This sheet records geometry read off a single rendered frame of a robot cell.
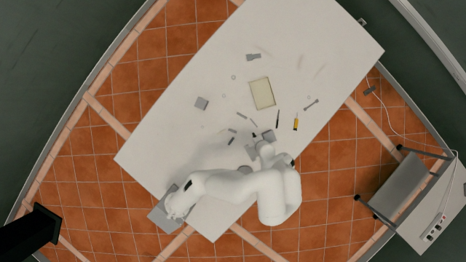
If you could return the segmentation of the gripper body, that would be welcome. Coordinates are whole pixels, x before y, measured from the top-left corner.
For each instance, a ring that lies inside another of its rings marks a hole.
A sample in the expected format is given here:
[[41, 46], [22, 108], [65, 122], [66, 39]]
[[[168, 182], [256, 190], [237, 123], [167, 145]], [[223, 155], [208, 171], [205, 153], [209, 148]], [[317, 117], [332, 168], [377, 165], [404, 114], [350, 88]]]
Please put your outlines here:
[[252, 138], [254, 144], [256, 144], [258, 141], [263, 140], [263, 138], [260, 135], [257, 135], [257, 137]]

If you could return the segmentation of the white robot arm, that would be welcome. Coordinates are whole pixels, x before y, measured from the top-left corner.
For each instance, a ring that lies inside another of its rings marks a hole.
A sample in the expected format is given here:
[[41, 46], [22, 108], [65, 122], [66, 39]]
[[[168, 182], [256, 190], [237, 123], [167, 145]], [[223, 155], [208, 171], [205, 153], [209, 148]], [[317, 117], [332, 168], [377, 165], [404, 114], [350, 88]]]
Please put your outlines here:
[[256, 192], [258, 218], [264, 225], [277, 226], [286, 221], [302, 201], [301, 179], [293, 158], [286, 152], [275, 155], [274, 146], [266, 140], [244, 148], [252, 162], [259, 156], [261, 170], [247, 175], [228, 169], [191, 172], [182, 187], [166, 197], [167, 218], [184, 217], [202, 195], [241, 205]]

